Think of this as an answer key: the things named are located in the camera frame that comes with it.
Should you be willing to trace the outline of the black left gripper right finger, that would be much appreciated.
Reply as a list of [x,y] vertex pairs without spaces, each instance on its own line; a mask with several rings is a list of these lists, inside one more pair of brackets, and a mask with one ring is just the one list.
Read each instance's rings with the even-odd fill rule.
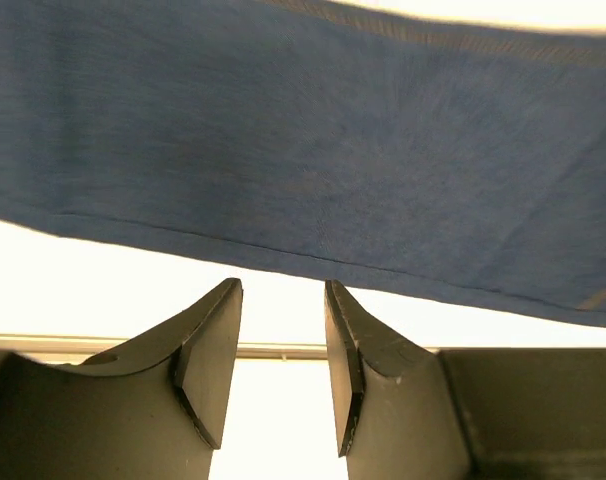
[[606,348],[426,350],[324,288],[352,479],[606,479]]

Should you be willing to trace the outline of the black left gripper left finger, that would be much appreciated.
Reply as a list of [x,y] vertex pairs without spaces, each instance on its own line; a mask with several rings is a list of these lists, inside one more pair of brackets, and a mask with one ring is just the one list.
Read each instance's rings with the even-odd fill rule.
[[0,350],[0,479],[205,479],[222,443],[243,290],[230,278],[78,365]]

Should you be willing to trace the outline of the dark blue denim trousers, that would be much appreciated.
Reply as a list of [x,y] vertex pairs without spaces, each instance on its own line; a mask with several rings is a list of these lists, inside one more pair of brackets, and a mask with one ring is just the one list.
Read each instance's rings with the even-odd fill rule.
[[606,36],[0,1],[0,219],[606,327]]

